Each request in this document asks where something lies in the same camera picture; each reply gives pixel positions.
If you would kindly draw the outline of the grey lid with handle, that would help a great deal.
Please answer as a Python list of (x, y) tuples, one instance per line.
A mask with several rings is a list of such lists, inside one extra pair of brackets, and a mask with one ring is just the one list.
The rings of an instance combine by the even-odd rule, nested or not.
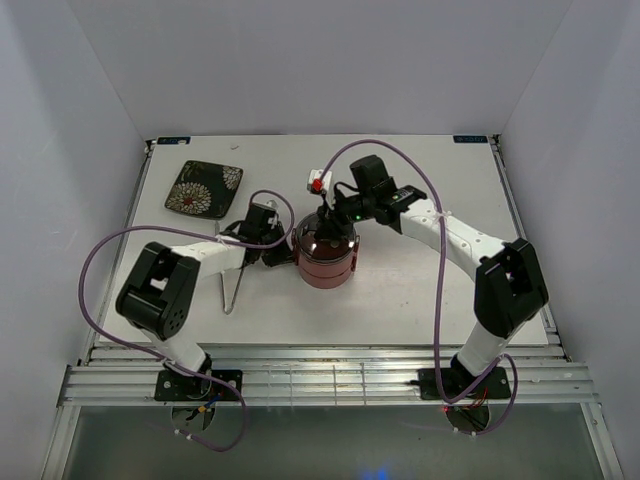
[(291, 243), (296, 264), (333, 265), (355, 254), (360, 236), (353, 226), (346, 233), (333, 229), (317, 213), (305, 216), (293, 229)]

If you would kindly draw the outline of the pink steel-lined bowl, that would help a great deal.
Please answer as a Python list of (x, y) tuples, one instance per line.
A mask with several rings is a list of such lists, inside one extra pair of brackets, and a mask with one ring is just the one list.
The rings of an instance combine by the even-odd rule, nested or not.
[(309, 271), (300, 269), (299, 274), (301, 278), (311, 287), (328, 290), (344, 284), (351, 277), (352, 271), (345, 270), (338, 275), (330, 277), (319, 277), (312, 275)]
[(295, 264), (301, 276), (320, 279), (334, 279), (344, 275), (349, 277), (356, 271), (359, 246), (360, 237), (357, 236), (347, 242), (343, 253), (332, 253), (327, 259), (316, 259), (312, 255), (311, 247), (298, 242), (294, 247)]

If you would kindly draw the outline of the stainless steel tongs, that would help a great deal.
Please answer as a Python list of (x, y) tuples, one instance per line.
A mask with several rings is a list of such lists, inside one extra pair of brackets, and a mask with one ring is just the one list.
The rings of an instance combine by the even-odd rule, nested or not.
[(241, 220), (233, 221), (224, 228), (219, 223), (215, 224), (214, 237), (224, 247), (230, 247), (232, 250), (231, 266), (218, 274), (222, 311), (226, 316), (229, 316), (234, 310), (245, 269), (245, 251), (236, 246), (236, 243), (240, 241), (241, 224)]

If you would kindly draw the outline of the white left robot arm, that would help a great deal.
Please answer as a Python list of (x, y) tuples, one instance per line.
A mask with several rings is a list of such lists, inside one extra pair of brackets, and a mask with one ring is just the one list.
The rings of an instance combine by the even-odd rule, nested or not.
[(115, 302), (117, 313), (156, 347), (177, 386), (190, 399), (205, 397), (212, 387), (210, 356), (191, 339), (185, 323), (197, 284), (223, 277), (261, 260), (278, 263), (291, 257), (285, 230), (271, 201), (253, 203), (245, 218), (216, 235), (214, 241), (168, 247), (147, 244), (138, 256)]

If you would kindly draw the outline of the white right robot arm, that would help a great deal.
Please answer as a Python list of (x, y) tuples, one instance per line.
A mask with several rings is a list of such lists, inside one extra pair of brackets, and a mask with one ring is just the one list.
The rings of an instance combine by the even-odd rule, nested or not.
[(330, 172), (309, 175), (310, 193), (333, 197), (318, 209), (317, 241), (344, 239), (355, 223), (373, 219), (465, 272), (474, 282), (476, 324), (451, 362), (451, 382), (458, 394), (476, 396), (488, 384), (491, 363), (549, 301), (535, 248), (523, 238), (508, 242), (486, 235), (438, 209), (434, 196), (397, 186), (376, 155), (353, 162), (350, 170), (356, 184), (349, 196), (332, 184)]

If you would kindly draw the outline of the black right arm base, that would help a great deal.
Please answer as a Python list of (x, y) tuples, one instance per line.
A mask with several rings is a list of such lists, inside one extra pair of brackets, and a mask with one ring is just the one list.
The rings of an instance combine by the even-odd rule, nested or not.
[[(453, 398), (460, 395), (475, 380), (467, 377), (453, 368), (442, 368), (442, 383), (446, 396)], [(417, 378), (410, 380), (409, 385), (419, 389), (422, 400), (436, 400), (441, 396), (436, 385), (436, 371), (434, 368), (424, 368), (417, 371)], [(506, 370), (495, 367), (467, 396), (467, 399), (506, 400), (511, 396), (511, 388)]]

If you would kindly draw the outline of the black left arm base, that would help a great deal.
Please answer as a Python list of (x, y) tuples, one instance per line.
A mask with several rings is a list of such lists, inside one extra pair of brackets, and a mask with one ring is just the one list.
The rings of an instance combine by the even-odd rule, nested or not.
[(185, 376), (168, 369), (162, 370), (156, 380), (153, 399), (159, 402), (201, 401), (217, 398), (220, 401), (236, 401), (237, 396), (216, 382)]

